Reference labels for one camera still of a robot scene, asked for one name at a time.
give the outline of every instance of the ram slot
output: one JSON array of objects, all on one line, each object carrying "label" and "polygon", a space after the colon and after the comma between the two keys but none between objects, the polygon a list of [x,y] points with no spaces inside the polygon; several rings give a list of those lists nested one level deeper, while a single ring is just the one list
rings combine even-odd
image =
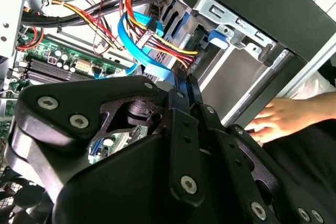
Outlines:
[{"label": "ram slot", "polygon": [[84,76],[78,73],[72,73],[67,70],[64,70],[62,68],[58,68],[56,66],[38,61],[36,59],[32,59],[29,62],[27,72],[30,71],[30,75],[32,75],[32,72],[38,73],[39,76],[45,76],[48,78],[52,78],[52,82],[55,83],[55,80],[58,80],[58,82],[62,81],[83,81],[83,80],[90,80],[93,79],[93,77],[90,76]]},{"label": "ram slot", "polygon": [[45,76],[45,75],[40,74],[40,73],[31,72],[31,71],[26,72],[24,78],[25,78],[25,80],[36,81],[40,84],[50,84],[50,83],[62,82],[58,79],[55,79],[55,78],[52,78],[52,77],[49,77],[49,76]]}]

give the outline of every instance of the red wire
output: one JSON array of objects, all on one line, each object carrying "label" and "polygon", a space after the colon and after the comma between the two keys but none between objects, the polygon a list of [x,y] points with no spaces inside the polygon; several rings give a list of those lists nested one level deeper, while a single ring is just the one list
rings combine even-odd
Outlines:
[{"label": "red wire", "polygon": [[29,46],[31,46],[32,44],[35,43],[35,41],[37,40],[37,29],[35,27],[33,27],[33,31],[34,31],[34,37],[33,37],[33,39],[29,43],[27,43],[27,44],[25,44],[25,45],[23,45],[21,47],[18,47],[17,49],[26,50]]},{"label": "red wire", "polygon": [[20,50],[28,50],[28,49],[35,48],[35,47],[38,46],[38,44],[40,44],[42,42],[43,38],[44,38],[44,28],[41,29],[41,37],[38,39],[38,41],[36,43],[30,45],[29,47],[24,47],[24,48],[18,47],[18,49],[20,49]]}]

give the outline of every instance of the fan grille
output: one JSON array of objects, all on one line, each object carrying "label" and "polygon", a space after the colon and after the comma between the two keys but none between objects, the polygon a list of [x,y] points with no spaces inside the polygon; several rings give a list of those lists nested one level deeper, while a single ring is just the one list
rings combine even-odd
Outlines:
[{"label": "fan grille", "polygon": [[[4,172],[4,170],[5,170],[5,167],[1,167],[1,169],[0,169],[0,174],[2,174],[2,173]],[[30,185],[33,185],[33,186],[36,186],[36,185],[37,185],[37,184],[34,183],[34,182],[29,182],[29,184],[30,184]],[[17,191],[19,191],[19,190],[22,188],[22,186],[19,185],[19,184],[17,184],[17,183],[12,183],[10,186],[11,186],[10,188],[11,188],[14,192],[17,192]],[[0,200],[0,209],[3,209],[3,208],[5,208],[5,207],[7,207],[7,206],[13,204],[13,202],[14,202],[14,198],[13,198],[13,197],[9,197],[9,198],[6,198],[6,199],[4,199],[4,200]],[[8,223],[9,223],[9,224],[13,223],[13,218],[12,218],[11,220],[9,220]]]}]

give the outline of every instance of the yellow wire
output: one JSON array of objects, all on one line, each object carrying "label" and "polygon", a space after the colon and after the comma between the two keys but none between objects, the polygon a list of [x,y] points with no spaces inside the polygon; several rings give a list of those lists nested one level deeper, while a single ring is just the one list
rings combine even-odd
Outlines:
[{"label": "yellow wire", "polygon": [[159,52],[164,52],[165,54],[174,57],[176,60],[178,60],[180,63],[182,63],[183,66],[184,66],[185,68],[188,68],[187,63],[186,63],[184,60],[182,60],[182,59],[180,59],[179,57],[177,57],[177,56],[171,54],[170,52],[167,52],[167,51],[165,51],[165,50],[161,50],[161,49],[159,49],[159,48],[155,48],[155,47],[152,47],[152,46],[149,46],[149,45],[146,45],[146,46],[149,47],[149,48],[152,48],[153,50],[156,50],[156,51],[159,51]]},{"label": "yellow wire", "polygon": [[[57,1],[57,0],[53,0],[52,1],[53,3],[56,3],[56,4],[59,4],[59,5],[62,5],[62,2],[60,1]],[[83,15],[81,12],[77,11],[75,8],[73,8],[71,5],[68,5],[67,3],[64,3],[63,4],[64,7],[72,10],[74,13],[76,13],[78,16],[80,16],[83,20],[85,20],[88,25],[99,35],[102,37],[103,40],[106,41],[106,43],[109,44],[109,46],[111,46],[112,48],[114,49],[117,49],[117,47],[113,44],[113,42],[99,29],[97,29],[97,27],[85,16]]]},{"label": "yellow wire", "polygon": [[[137,26],[141,27],[144,30],[147,30],[147,27],[145,27],[144,25],[140,24],[139,22],[137,22],[134,18],[132,18],[131,16],[129,16],[130,20],[136,24]],[[187,51],[187,50],[183,50],[181,48],[178,48],[177,46],[169,43],[168,41],[166,41],[165,39],[163,39],[162,37],[160,37],[158,34],[154,34],[154,37],[157,38],[158,40],[160,40],[162,43],[166,44],[167,46],[175,49],[178,52],[181,52],[183,54],[187,54],[187,55],[196,55],[198,54],[197,51]]]}]

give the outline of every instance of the capacitor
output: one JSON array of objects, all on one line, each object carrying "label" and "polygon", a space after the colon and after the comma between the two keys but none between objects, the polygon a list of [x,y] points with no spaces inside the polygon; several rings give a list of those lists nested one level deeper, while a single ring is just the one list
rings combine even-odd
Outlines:
[{"label": "capacitor", "polygon": [[56,63],[56,66],[61,68],[61,67],[63,67],[63,63],[64,63],[64,61],[62,59],[59,59],[58,62]]},{"label": "capacitor", "polygon": [[103,145],[107,147],[111,147],[114,144],[114,141],[110,138],[105,138],[103,141]]},{"label": "capacitor", "polygon": [[71,67],[70,67],[70,72],[71,72],[71,73],[76,72],[76,68],[75,68],[75,66],[76,66],[76,63],[71,64]]},{"label": "capacitor", "polygon": [[62,55],[62,51],[61,50],[56,50],[54,54],[55,54],[55,56],[60,57]]},{"label": "capacitor", "polygon": [[63,54],[63,55],[61,56],[61,59],[62,59],[63,61],[66,61],[66,60],[69,59],[69,57],[68,57],[67,54]]},{"label": "capacitor", "polygon": [[63,69],[64,69],[64,70],[69,70],[69,69],[70,69],[70,62],[69,62],[69,61],[66,61],[66,62],[63,64]]}]

